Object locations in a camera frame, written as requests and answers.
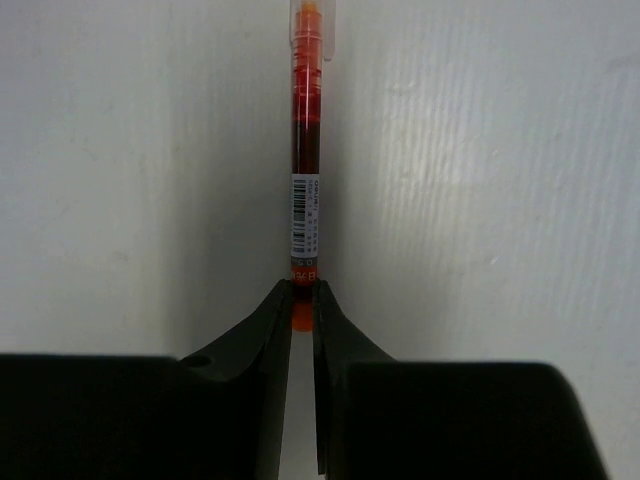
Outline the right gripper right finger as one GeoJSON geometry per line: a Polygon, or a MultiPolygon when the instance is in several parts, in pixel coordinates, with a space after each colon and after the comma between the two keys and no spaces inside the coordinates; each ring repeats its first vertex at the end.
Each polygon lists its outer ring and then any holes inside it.
{"type": "Polygon", "coordinates": [[[348,370],[356,363],[393,358],[346,317],[325,280],[313,287],[312,313],[318,472],[339,474],[344,464],[348,370]]]}

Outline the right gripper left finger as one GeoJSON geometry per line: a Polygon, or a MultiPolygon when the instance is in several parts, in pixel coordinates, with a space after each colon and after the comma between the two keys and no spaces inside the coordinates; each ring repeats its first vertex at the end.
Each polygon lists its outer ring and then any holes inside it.
{"type": "Polygon", "coordinates": [[[198,430],[225,479],[279,476],[292,303],[292,284],[278,281],[253,313],[180,360],[215,394],[198,430]]]}

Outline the orange pen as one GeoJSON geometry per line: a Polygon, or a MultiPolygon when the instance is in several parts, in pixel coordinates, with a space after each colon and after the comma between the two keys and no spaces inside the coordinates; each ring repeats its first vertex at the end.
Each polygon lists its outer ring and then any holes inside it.
{"type": "Polygon", "coordinates": [[[323,64],[335,51],[336,3],[292,1],[292,156],[290,273],[292,327],[313,329],[312,295],[318,280],[320,139],[323,64]]]}

